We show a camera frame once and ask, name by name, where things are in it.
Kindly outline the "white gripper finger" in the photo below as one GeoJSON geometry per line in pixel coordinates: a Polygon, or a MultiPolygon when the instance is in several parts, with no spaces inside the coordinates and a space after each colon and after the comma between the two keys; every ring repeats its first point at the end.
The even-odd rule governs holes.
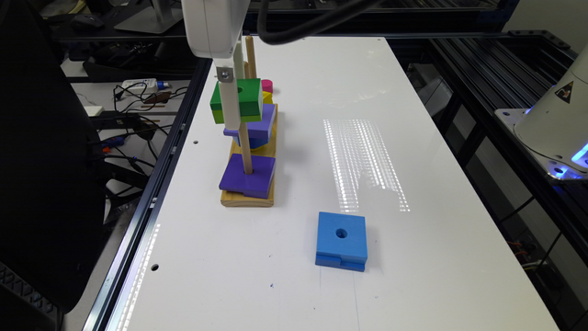
{"type": "Polygon", "coordinates": [[[236,45],[234,47],[233,62],[234,62],[235,78],[236,79],[244,79],[245,78],[245,69],[244,69],[244,62],[243,62],[243,47],[242,47],[242,42],[240,40],[237,40],[236,45]]]}
{"type": "Polygon", "coordinates": [[[220,95],[220,110],[213,111],[217,124],[224,124],[230,131],[237,131],[241,126],[237,71],[231,58],[214,58],[217,72],[217,88],[220,95]]]}

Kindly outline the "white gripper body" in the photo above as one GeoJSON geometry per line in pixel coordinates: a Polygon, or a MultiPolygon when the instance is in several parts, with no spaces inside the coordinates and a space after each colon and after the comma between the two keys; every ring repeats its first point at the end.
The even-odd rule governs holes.
{"type": "Polygon", "coordinates": [[[182,0],[187,43],[200,58],[232,57],[250,0],[182,0]]]}

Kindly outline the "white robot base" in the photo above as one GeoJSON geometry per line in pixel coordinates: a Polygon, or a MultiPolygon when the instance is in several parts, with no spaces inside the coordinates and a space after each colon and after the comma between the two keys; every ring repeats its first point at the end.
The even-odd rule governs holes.
{"type": "Polygon", "coordinates": [[[547,175],[587,178],[587,51],[531,108],[499,108],[494,115],[547,175]]]}

